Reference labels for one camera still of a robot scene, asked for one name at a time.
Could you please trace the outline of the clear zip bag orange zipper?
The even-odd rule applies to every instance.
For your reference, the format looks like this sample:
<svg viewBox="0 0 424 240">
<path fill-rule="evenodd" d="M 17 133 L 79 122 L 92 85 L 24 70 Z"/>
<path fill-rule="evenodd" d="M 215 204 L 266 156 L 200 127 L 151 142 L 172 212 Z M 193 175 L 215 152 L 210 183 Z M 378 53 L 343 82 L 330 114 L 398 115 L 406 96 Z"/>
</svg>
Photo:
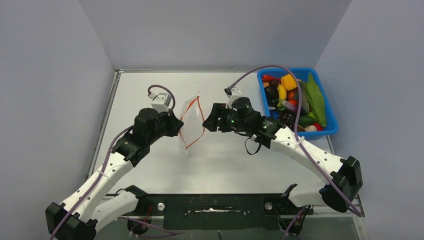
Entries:
<svg viewBox="0 0 424 240">
<path fill-rule="evenodd" d="M 203 127 L 205 116 L 200 104 L 200 93 L 183 103 L 179 120 L 183 122 L 183 127 L 178 132 L 179 151 L 189 157 L 192 155 L 196 143 L 205 133 Z"/>
</svg>

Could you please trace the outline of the green leafy vegetable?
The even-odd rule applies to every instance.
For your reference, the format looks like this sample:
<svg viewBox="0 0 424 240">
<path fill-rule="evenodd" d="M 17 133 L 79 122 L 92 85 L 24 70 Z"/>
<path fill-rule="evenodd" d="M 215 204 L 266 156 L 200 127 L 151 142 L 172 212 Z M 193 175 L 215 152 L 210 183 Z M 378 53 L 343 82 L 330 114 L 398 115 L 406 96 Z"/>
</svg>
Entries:
<svg viewBox="0 0 424 240">
<path fill-rule="evenodd" d="M 316 83 L 313 75 L 308 74 L 307 82 L 304 84 L 305 93 L 307 94 L 310 109 L 314 118 L 322 127 L 327 126 L 327 117 L 325 109 L 325 99 L 320 87 Z"/>
</svg>

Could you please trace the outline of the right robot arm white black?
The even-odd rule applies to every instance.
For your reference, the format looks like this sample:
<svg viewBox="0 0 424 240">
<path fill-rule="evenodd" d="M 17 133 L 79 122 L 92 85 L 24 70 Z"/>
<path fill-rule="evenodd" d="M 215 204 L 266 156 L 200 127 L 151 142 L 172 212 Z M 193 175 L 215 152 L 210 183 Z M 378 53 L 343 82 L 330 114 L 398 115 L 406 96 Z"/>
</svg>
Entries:
<svg viewBox="0 0 424 240">
<path fill-rule="evenodd" d="M 214 103 L 202 125 L 210 132 L 244 133 L 261 147 L 290 157 L 321 178 L 321 183 L 304 189 L 295 187 L 284 196 L 281 207 L 286 213 L 325 204 L 340 213 L 363 216 L 353 204 L 363 186 L 361 164 L 356 158 L 344 159 L 300 138 L 279 120 L 254 110 L 247 97 L 239 97 L 231 105 Z"/>
</svg>

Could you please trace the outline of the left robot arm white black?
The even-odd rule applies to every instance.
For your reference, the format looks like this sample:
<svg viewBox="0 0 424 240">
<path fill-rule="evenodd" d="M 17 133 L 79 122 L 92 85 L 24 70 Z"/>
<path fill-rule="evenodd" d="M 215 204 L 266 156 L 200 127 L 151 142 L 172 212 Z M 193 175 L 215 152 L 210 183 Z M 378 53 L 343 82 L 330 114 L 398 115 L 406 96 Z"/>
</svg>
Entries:
<svg viewBox="0 0 424 240">
<path fill-rule="evenodd" d="M 98 231 L 136 209 L 145 193 L 130 187 L 117 197 L 101 201 L 116 183 L 150 152 L 162 137 L 176 137 L 184 123 L 173 112 L 143 108 L 134 124 L 120 132 L 110 144 L 103 164 L 72 195 L 51 203 L 46 211 L 50 239 L 92 240 Z"/>
</svg>

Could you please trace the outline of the dark purple plum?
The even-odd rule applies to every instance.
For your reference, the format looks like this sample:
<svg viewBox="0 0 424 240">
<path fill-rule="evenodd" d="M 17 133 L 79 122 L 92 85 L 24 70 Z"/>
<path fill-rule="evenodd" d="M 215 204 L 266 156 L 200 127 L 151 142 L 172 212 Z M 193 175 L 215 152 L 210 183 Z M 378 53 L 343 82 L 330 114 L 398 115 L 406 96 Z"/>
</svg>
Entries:
<svg viewBox="0 0 424 240">
<path fill-rule="evenodd" d="M 266 99 L 268 101 L 273 101 L 273 100 L 278 100 L 279 99 L 278 89 L 275 88 L 274 86 L 271 86 L 271 85 L 266 86 L 264 88 L 264 92 L 265 92 Z"/>
</svg>

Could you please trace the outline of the red chili pepper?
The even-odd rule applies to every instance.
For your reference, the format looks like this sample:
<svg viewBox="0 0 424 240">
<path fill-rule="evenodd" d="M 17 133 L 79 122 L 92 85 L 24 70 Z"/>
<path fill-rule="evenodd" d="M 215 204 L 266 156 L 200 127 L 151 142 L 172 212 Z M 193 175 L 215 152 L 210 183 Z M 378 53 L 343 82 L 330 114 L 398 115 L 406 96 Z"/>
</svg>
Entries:
<svg viewBox="0 0 424 240">
<path fill-rule="evenodd" d="M 262 77 L 261 77 L 261 80 L 262 80 L 262 82 L 272 82 L 272 81 L 278 81 L 278 82 L 281 82 L 281 78 L 280 77 L 275 77 L 275 76 L 271 76 L 271 75 L 268 75 L 268 74 L 264 74 L 264 75 L 262 75 Z"/>
</svg>

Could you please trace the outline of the purple grapes bunch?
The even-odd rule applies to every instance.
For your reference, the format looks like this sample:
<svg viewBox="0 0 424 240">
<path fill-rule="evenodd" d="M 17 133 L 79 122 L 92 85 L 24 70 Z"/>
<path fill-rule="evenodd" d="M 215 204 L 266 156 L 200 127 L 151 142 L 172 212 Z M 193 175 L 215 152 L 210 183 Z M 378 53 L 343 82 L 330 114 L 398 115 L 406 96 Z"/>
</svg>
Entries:
<svg viewBox="0 0 424 240">
<path fill-rule="evenodd" d="M 296 114 L 291 111 L 284 110 L 278 114 L 278 120 L 293 131 L 295 128 Z"/>
</svg>

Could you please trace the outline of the yellow banana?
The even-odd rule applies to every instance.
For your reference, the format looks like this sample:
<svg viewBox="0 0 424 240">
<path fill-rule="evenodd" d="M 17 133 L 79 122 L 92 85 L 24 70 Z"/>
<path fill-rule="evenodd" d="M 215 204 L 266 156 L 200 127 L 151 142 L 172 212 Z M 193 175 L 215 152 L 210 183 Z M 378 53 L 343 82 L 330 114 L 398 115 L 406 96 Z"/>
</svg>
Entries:
<svg viewBox="0 0 424 240">
<path fill-rule="evenodd" d="M 287 99 L 287 91 L 283 87 L 282 84 L 279 84 L 277 86 L 277 91 L 278 91 L 278 97 L 279 97 L 280 100 L 286 100 Z"/>
</svg>

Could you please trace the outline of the purple eggplant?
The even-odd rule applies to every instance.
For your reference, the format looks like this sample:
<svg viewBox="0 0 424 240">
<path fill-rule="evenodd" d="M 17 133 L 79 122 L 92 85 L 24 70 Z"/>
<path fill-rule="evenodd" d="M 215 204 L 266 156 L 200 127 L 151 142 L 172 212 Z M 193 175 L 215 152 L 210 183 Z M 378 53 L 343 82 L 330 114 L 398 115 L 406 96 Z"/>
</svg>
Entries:
<svg viewBox="0 0 424 240">
<path fill-rule="evenodd" d="M 286 110 L 288 110 L 291 113 L 297 113 L 298 112 L 298 106 L 295 104 L 290 103 L 287 100 L 281 100 L 281 104 L 285 107 Z"/>
</svg>

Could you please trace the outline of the red tomato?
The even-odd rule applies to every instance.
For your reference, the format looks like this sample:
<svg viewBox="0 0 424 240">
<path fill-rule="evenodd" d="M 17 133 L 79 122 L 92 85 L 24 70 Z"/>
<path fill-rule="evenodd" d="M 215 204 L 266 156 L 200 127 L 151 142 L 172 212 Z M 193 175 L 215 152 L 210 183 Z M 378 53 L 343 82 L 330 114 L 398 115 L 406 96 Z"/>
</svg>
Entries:
<svg viewBox="0 0 424 240">
<path fill-rule="evenodd" d="M 298 90 L 297 89 L 293 89 L 290 91 L 286 92 L 286 100 L 287 101 L 299 101 L 299 95 L 298 95 Z"/>
</svg>

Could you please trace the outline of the yellow bell pepper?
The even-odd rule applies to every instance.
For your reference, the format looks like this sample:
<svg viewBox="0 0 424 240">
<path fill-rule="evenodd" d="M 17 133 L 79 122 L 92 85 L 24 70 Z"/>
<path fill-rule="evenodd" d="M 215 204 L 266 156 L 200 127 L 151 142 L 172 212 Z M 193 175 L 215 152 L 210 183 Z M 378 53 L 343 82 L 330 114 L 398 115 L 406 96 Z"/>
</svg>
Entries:
<svg viewBox="0 0 424 240">
<path fill-rule="evenodd" d="M 286 74 L 281 77 L 281 84 L 287 92 L 298 87 L 297 80 L 295 80 L 295 78 L 293 78 L 290 74 Z"/>
</svg>

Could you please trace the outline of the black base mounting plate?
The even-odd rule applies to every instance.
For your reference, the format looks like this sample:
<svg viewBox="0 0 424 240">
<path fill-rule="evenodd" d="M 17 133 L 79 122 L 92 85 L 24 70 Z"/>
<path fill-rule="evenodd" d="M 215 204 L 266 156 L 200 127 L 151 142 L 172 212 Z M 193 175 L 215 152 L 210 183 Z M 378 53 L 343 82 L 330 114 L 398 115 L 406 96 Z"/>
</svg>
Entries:
<svg viewBox="0 0 424 240">
<path fill-rule="evenodd" d="M 166 230 L 276 231 L 288 226 L 300 210 L 284 193 L 148 193 L 129 215 L 161 218 Z"/>
</svg>

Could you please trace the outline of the green avocado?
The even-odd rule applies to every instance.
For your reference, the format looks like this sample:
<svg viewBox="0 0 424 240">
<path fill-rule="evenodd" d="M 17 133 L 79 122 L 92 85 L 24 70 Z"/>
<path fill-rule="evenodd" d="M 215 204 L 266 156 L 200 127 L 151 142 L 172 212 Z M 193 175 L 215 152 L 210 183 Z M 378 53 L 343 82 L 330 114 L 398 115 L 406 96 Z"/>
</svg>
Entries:
<svg viewBox="0 0 424 240">
<path fill-rule="evenodd" d="M 310 125 L 312 125 L 316 122 L 317 121 L 309 115 L 301 115 L 298 118 L 298 125 L 301 126 L 302 128 L 306 128 L 306 127 L 308 127 L 308 126 L 310 126 Z"/>
</svg>

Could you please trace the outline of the blue plastic bin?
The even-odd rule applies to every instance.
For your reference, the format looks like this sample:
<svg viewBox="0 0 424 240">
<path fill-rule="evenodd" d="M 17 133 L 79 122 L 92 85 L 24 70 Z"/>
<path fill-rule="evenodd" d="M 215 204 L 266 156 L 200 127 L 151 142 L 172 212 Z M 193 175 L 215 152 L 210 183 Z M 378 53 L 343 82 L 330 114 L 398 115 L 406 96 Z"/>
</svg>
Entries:
<svg viewBox="0 0 424 240">
<path fill-rule="evenodd" d="M 327 126 L 323 127 L 323 131 L 312 131 L 307 132 L 305 128 L 298 126 L 298 134 L 300 136 L 305 137 L 307 140 L 317 140 L 325 135 L 334 135 L 339 130 L 339 124 L 333 113 L 332 107 L 328 101 L 324 88 L 321 84 L 320 78 L 317 72 L 309 67 L 294 67 L 291 68 L 290 71 L 296 76 L 299 87 L 295 88 L 298 91 L 298 101 L 289 100 L 288 102 L 298 106 L 300 110 L 300 116 L 307 115 L 311 116 L 315 119 L 315 116 L 310 108 L 310 104 L 308 101 L 308 96 L 306 94 L 305 83 L 308 80 L 308 75 L 311 73 L 317 85 L 320 88 L 321 93 L 323 94 L 325 101 L 325 114 Z M 285 75 L 289 74 L 288 71 L 281 68 L 265 68 L 261 69 L 257 73 L 257 79 L 259 84 L 259 93 L 262 101 L 263 112 L 266 116 L 272 117 L 278 120 L 278 115 L 280 112 L 287 110 L 281 103 L 280 99 L 268 101 L 265 95 L 264 88 L 267 86 L 273 86 L 275 88 L 278 87 L 279 84 L 282 85 L 281 82 L 278 81 L 270 81 L 270 82 L 262 82 L 262 75 L 271 75 L 273 77 L 281 78 Z"/>
</svg>

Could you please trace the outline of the aluminium table edge rail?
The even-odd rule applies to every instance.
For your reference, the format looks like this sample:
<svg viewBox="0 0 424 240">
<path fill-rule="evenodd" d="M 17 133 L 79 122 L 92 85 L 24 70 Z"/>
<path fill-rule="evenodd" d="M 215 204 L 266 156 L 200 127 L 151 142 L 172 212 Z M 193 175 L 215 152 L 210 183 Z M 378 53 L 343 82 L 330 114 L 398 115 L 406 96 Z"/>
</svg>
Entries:
<svg viewBox="0 0 424 240">
<path fill-rule="evenodd" d="M 105 112 L 104 112 L 104 115 L 103 115 L 103 118 L 102 118 L 102 121 L 101 121 L 101 125 L 100 125 L 99 135 L 98 135 L 98 138 L 97 138 L 97 141 L 96 141 L 96 145 L 95 145 L 95 148 L 94 148 L 94 153 L 93 153 L 93 156 L 92 156 L 92 159 L 91 159 L 91 162 L 90 162 L 90 166 L 89 166 L 89 169 L 88 169 L 88 172 L 87 172 L 87 175 L 86 175 L 87 180 L 91 177 L 91 175 L 94 173 L 94 171 L 96 169 L 98 155 L 99 155 L 99 152 L 100 152 L 100 149 L 101 149 L 101 146 L 102 146 L 102 141 L 103 141 L 103 138 L 104 138 L 104 134 L 105 134 L 105 131 L 106 131 L 107 123 L 108 123 L 108 120 L 109 120 L 109 117 L 110 117 L 110 112 L 111 112 L 111 109 L 112 109 L 112 105 L 113 105 L 113 102 L 114 102 L 114 99 L 115 99 L 116 91 L 117 91 L 117 88 L 118 88 L 118 85 L 119 85 L 119 81 L 120 81 L 120 77 L 122 75 L 122 72 L 123 71 L 121 69 L 115 70 L 114 79 L 112 81 L 112 86 L 111 86 L 109 96 L 108 96 L 108 99 L 107 99 L 106 109 L 105 109 Z"/>
</svg>

